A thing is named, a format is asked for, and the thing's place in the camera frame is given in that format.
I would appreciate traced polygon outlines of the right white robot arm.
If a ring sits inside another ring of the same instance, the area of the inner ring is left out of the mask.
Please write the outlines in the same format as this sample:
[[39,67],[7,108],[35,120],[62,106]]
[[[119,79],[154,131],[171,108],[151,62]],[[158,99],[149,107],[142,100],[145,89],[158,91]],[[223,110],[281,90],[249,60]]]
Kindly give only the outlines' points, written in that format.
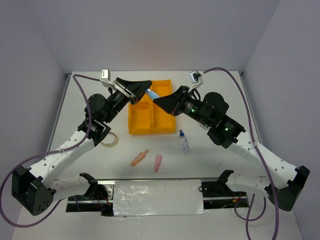
[[218,192],[223,196],[232,192],[261,195],[279,209],[290,212],[310,170],[303,165],[292,165],[259,142],[254,142],[242,125],[227,116],[229,105],[219,93],[209,92],[203,100],[196,100],[188,90],[188,87],[181,86],[170,95],[155,98],[153,103],[167,114],[175,117],[185,114],[208,127],[207,135],[215,145],[237,154],[260,172],[258,176],[246,177],[234,170],[224,170],[218,178]]

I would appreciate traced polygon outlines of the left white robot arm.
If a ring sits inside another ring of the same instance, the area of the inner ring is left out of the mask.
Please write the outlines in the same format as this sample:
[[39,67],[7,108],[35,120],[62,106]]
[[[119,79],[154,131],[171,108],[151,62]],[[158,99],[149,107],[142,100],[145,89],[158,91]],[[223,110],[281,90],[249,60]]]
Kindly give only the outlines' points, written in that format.
[[42,214],[54,202],[71,196],[95,198],[108,193],[88,173],[80,173],[75,181],[58,177],[78,158],[99,145],[111,128],[109,123],[128,104],[137,104],[152,86],[152,81],[127,81],[116,78],[101,83],[110,95],[95,93],[85,97],[85,119],[73,135],[56,150],[45,153],[43,159],[25,168],[18,166],[12,173],[11,193],[33,216]]

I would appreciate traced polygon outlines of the yellow four-compartment tray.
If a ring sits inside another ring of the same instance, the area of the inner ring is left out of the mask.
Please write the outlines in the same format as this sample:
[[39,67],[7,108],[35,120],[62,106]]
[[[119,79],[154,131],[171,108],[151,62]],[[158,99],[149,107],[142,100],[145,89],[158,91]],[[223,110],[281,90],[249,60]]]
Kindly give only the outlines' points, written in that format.
[[145,95],[136,105],[128,107],[128,132],[131,135],[173,134],[176,120]]

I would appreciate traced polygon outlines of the small spray bottle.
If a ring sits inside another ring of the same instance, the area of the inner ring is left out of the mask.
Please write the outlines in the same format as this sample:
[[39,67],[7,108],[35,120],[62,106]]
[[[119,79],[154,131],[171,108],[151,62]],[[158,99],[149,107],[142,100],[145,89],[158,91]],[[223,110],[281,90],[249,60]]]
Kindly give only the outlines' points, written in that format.
[[182,144],[183,153],[189,154],[190,153],[189,143],[188,143],[188,140],[187,140],[184,132],[181,129],[179,130],[179,137],[180,137],[180,141]]

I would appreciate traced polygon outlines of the masking tape roll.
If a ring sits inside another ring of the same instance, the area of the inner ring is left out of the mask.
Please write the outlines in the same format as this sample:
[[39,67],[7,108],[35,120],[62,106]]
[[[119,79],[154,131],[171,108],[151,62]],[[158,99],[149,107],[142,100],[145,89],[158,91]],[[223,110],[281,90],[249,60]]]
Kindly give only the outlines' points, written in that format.
[[109,132],[108,135],[100,143],[102,146],[110,148],[115,146],[119,141],[119,137],[114,132]]

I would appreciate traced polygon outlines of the silver foil sheet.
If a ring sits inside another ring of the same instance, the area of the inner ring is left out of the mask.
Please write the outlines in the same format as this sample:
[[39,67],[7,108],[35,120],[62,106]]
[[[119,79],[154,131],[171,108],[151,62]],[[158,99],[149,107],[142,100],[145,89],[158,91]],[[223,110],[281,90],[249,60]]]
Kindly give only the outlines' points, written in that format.
[[119,217],[184,216],[203,214],[201,181],[117,181],[113,214]]

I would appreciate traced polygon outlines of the metal base rail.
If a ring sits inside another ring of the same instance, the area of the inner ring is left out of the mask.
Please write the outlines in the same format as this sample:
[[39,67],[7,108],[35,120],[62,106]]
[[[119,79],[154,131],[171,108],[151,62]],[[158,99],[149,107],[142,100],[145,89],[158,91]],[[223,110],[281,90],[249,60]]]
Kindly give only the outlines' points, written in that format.
[[248,207],[244,192],[231,191],[217,178],[155,178],[100,180],[106,196],[69,197],[68,213],[98,213],[104,217],[186,216],[213,209]]

